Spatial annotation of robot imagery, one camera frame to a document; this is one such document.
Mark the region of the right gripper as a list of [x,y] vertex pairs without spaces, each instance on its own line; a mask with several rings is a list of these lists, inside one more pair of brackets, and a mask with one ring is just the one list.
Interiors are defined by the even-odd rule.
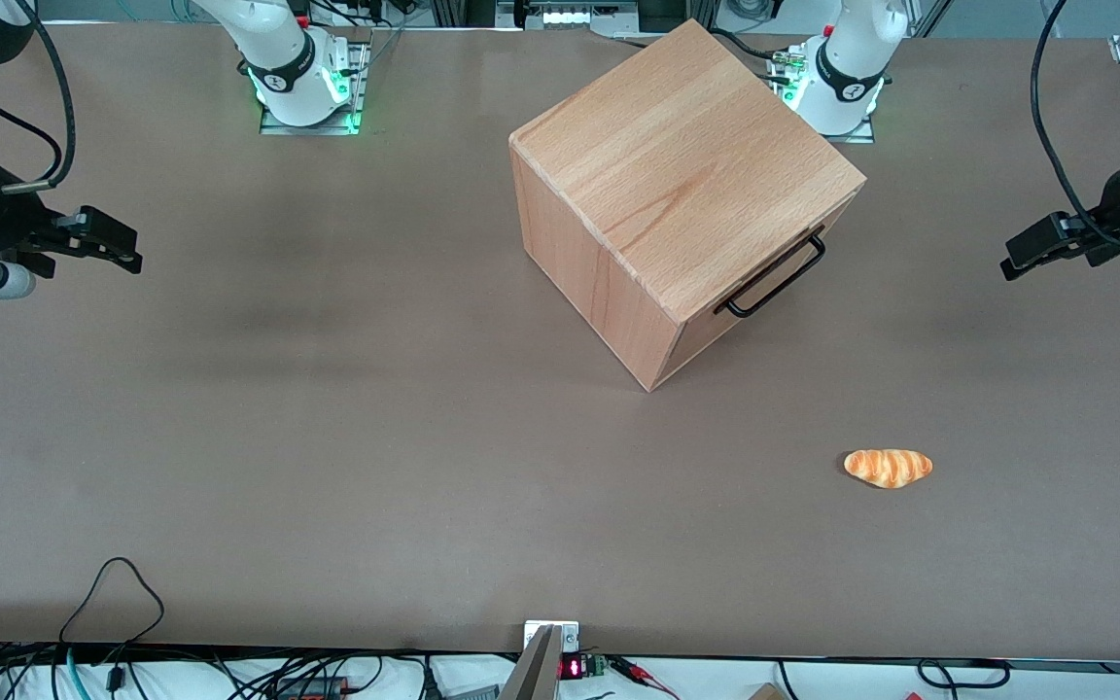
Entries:
[[[0,187],[18,181],[13,172],[0,167]],[[67,248],[67,236],[59,228],[93,248]],[[54,256],[97,259],[139,274],[143,259],[138,256],[136,243],[137,230],[93,205],[80,205],[76,212],[59,217],[36,193],[0,193],[0,261],[22,264],[34,276],[53,279]]]

